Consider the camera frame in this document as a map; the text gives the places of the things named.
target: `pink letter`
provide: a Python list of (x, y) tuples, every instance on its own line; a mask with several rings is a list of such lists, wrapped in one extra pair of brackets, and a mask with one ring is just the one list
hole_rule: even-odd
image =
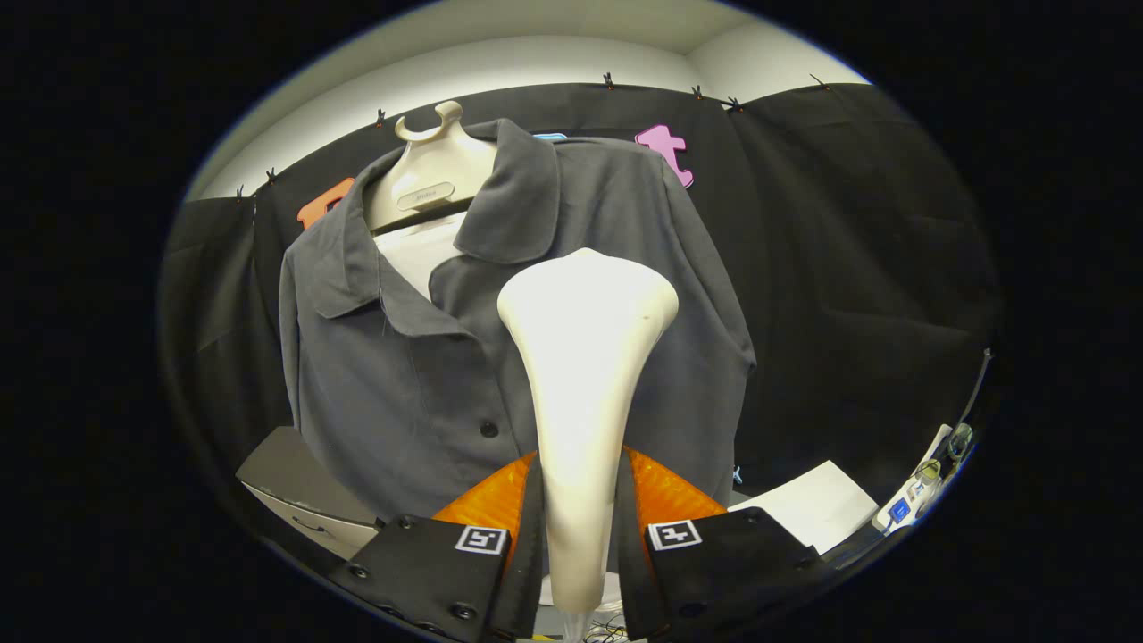
[(666, 164), (671, 166), (674, 175), (682, 182), (684, 187), (689, 187), (695, 182), (695, 175), (689, 169), (679, 169), (679, 160), (674, 156), (676, 150), (686, 150), (687, 142), (678, 136), (671, 136), (671, 130), (665, 124), (656, 124), (636, 136), (636, 143), (645, 145), (663, 154)]

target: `hanger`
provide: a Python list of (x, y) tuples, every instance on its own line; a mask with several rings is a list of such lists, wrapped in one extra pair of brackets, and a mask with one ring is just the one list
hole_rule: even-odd
[(434, 111), (440, 126), (432, 129), (413, 131), (405, 116), (393, 126), (406, 142), (405, 152), (362, 195), (366, 224), (374, 234), (466, 210), (491, 175), (496, 144), (464, 131), (461, 104), (446, 101)]

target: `white undershirt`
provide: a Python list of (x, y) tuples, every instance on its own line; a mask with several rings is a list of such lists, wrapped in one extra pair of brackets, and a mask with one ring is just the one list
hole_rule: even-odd
[(374, 242), (401, 276), (426, 299), (432, 300), (429, 295), (429, 275), (441, 263), (463, 254), (453, 246), (453, 240), (461, 230), (465, 214), (467, 212), (461, 211), (385, 232), (375, 236)]

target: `gray shirt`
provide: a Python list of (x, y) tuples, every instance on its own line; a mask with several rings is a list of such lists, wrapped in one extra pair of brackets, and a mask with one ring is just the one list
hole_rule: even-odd
[(581, 247), (663, 274), (679, 312), (647, 360), (624, 443), (726, 505), (753, 346), (729, 276), (661, 154), (605, 138), (538, 139), (507, 119), (465, 126), (497, 145), (493, 172), (421, 295), (377, 249), (355, 178), (287, 249), (280, 321), (294, 426), (384, 521), (432, 516), (537, 451), (523, 362), (496, 311), (501, 287)]

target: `blue label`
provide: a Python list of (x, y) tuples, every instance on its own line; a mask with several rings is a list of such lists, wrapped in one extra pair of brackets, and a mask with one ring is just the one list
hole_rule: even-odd
[(893, 522), (895, 523), (900, 523), (909, 515), (909, 504), (905, 503), (904, 498), (897, 500), (897, 504), (889, 509), (889, 515), (893, 516)]

